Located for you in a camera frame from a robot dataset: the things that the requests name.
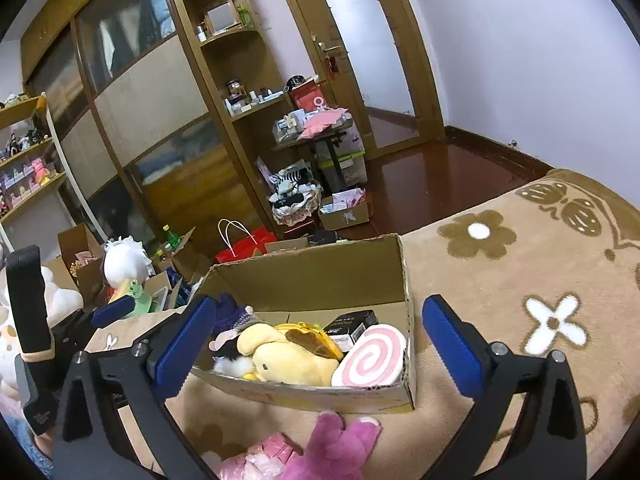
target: white flower pattern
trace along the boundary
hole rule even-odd
[[[540,323],[540,326],[529,337],[524,347],[525,352],[531,355],[542,355],[551,348],[558,333],[576,346],[585,346],[586,331],[579,325],[567,321],[578,307],[580,307],[580,300],[573,294],[565,294],[558,302],[555,311],[539,298],[527,298],[525,308],[531,317]]]

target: door handle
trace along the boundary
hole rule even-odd
[[[329,59],[331,57],[331,52],[334,52],[336,50],[342,50],[342,46],[341,45],[337,45],[337,46],[332,46],[327,48],[326,45],[320,41],[318,43],[318,46],[320,47],[320,50],[322,50],[322,52],[324,53],[324,57]]]

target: white bag handle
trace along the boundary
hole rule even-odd
[[[228,222],[226,224],[226,229],[225,229],[224,235],[222,234],[222,229],[220,228],[220,224],[222,224],[222,222]],[[227,220],[226,218],[223,218],[222,220],[220,220],[218,222],[218,232],[220,233],[220,238],[222,238],[222,241],[226,244],[226,246],[229,248],[229,250],[231,251],[231,254],[233,254],[234,257],[236,256],[236,253],[234,252],[234,248],[232,247],[231,242],[229,241],[229,232],[228,232],[229,231],[229,226],[231,226],[231,225],[233,225],[234,227],[237,227],[241,231],[244,231],[245,233],[247,233],[251,237],[251,240],[254,241],[254,244],[256,244],[256,245],[258,244],[258,242],[254,238],[254,236],[239,221],[237,221],[237,220]]]

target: bag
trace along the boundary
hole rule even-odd
[[[222,222],[227,222],[225,233],[222,234],[222,228],[220,224]],[[233,225],[238,229],[244,231],[249,236],[243,238],[239,242],[231,245],[229,241],[229,227]],[[220,233],[220,237],[222,241],[226,244],[228,249],[225,249],[221,253],[216,254],[216,260],[221,264],[226,264],[227,262],[237,262],[238,260],[245,260],[254,255],[254,251],[258,249],[262,254],[266,254],[267,249],[264,247],[265,244],[269,242],[277,241],[276,236],[273,233],[267,231],[264,226],[258,227],[253,233],[250,233],[246,227],[244,227],[240,222],[235,220],[227,220],[223,218],[220,222],[218,222],[218,232]]]

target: pink cloth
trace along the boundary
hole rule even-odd
[[[380,427],[363,419],[346,430],[340,415],[318,416],[303,456],[292,457],[278,480],[363,480],[364,465]]]
[[[329,126],[336,123],[346,111],[345,108],[336,108],[335,110],[318,112],[305,121],[305,131],[300,134],[300,137],[302,139],[313,139],[317,134],[321,134]]]

